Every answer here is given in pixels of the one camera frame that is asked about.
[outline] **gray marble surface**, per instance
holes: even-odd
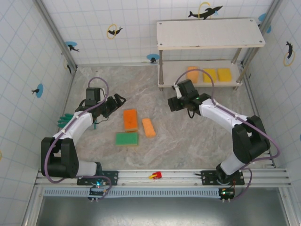
[[[95,76],[108,82],[110,96],[118,93],[127,101],[108,121],[84,132],[76,147],[79,159],[99,161],[105,169],[208,169],[215,168],[233,152],[231,134],[220,125],[198,115],[190,119],[186,110],[170,112],[167,99],[174,97],[175,91],[159,91],[156,66],[78,68],[66,113],[73,113],[85,99],[88,81]],[[94,80],[91,86],[105,88],[100,80]],[[198,91],[211,94],[211,88]],[[215,88],[214,97],[233,111],[253,115],[244,86],[237,91]],[[115,134],[124,132],[123,111],[133,108],[138,111],[139,145],[115,146]],[[156,137],[145,137],[142,118],[151,118]]]

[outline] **shelf top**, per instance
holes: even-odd
[[[159,50],[263,47],[255,19],[215,19],[157,22]]]

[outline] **green scouring pad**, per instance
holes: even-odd
[[[116,133],[115,145],[134,146],[138,145],[138,133]]]

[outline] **white shelf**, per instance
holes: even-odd
[[[163,85],[158,86],[161,88],[171,87],[177,80],[177,78],[187,71],[188,66],[198,66],[199,69],[204,68],[230,68],[232,74],[232,81],[214,83],[216,87],[235,87],[241,86],[242,83],[236,83],[240,73],[238,66],[232,64],[230,60],[203,60],[203,61],[164,61],[163,62]],[[186,75],[184,75],[180,81],[185,80]],[[211,83],[203,82],[203,73],[199,72],[198,83],[194,83],[195,87],[211,87]]]
[[[252,18],[157,22],[159,50],[263,47]]]

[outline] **orange sponge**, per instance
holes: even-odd
[[[145,132],[146,137],[152,138],[156,135],[154,127],[152,126],[152,123],[151,123],[151,119],[149,119],[149,118],[142,119],[142,124],[144,127],[144,132]]]
[[[191,70],[191,69],[198,69],[198,67],[196,67],[196,66],[187,67],[187,71]],[[192,71],[192,72],[187,73],[186,78],[190,79],[192,81],[192,83],[197,83],[198,82],[198,76],[199,76],[199,71]]]
[[[135,109],[125,110],[123,112],[124,128],[126,132],[138,130],[138,117]]]

